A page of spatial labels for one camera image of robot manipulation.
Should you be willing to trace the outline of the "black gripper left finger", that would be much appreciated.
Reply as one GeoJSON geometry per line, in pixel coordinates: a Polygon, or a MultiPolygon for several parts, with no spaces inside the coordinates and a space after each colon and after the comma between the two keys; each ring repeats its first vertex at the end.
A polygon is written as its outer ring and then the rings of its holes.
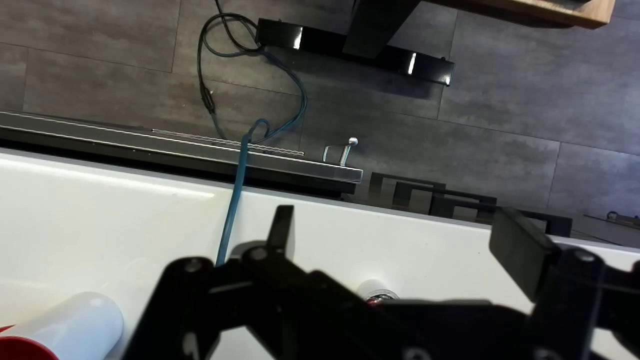
{"type": "Polygon", "coordinates": [[[286,255],[295,209],[281,206],[264,239],[217,265],[171,261],[126,346],[126,360],[210,360],[244,327],[274,360],[428,360],[418,333],[354,291],[286,255]]]}

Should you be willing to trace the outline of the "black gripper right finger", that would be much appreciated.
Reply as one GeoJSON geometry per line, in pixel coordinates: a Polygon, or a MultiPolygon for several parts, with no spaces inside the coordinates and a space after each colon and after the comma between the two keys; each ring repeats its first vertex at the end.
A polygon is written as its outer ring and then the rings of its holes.
{"type": "Polygon", "coordinates": [[[489,247],[534,303],[522,353],[534,360],[603,360],[593,349],[598,327],[640,353],[639,264],[619,269],[596,252],[560,246],[510,207],[494,214],[489,247]]]}

